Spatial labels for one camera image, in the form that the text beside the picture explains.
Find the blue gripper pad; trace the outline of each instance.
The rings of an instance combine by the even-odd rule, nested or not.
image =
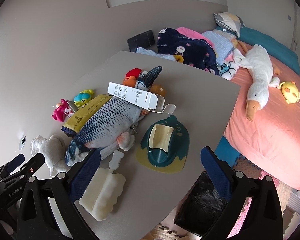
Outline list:
[[[82,198],[83,193],[86,191],[93,175],[99,168],[101,155],[98,150],[95,150],[90,157],[85,160],[81,169],[77,172],[70,184],[69,198],[72,203],[75,200]]]
[[[15,157],[11,162],[7,165],[7,172],[13,172],[16,168],[18,168],[25,161],[25,157],[23,154],[19,154]]]
[[[231,199],[231,183],[219,165],[220,160],[213,153],[213,151],[205,147],[201,150],[201,163],[206,169],[215,189],[220,197],[225,198],[228,202]]]

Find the goose beak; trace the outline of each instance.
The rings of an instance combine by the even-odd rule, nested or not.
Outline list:
[[[256,111],[260,109],[260,103],[256,100],[248,100],[246,106],[246,116],[249,121],[252,122]]]

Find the white plush toy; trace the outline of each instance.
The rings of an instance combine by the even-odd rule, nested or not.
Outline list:
[[[266,49],[261,45],[255,44],[245,56],[238,49],[235,49],[234,61],[238,66],[247,68],[253,79],[248,90],[246,105],[247,119],[252,121],[256,111],[264,108],[268,102],[268,87],[278,88],[280,80],[278,77],[272,78],[274,69]]]
[[[50,176],[54,177],[59,172],[68,172],[71,168],[65,163],[66,145],[63,138],[54,134],[50,139],[37,136],[31,141],[31,154],[42,153],[47,166],[50,168]]]

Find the red ball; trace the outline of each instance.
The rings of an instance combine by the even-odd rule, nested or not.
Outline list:
[[[137,79],[141,71],[139,68],[134,68],[126,74],[126,77],[135,76]]]

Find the pile of blankets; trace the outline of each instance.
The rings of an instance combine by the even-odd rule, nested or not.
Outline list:
[[[231,80],[238,70],[234,58],[237,45],[233,34],[220,30],[202,34],[180,27],[164,28],[159,31],[158,53],[138,48],[137,53],[175,60]]]

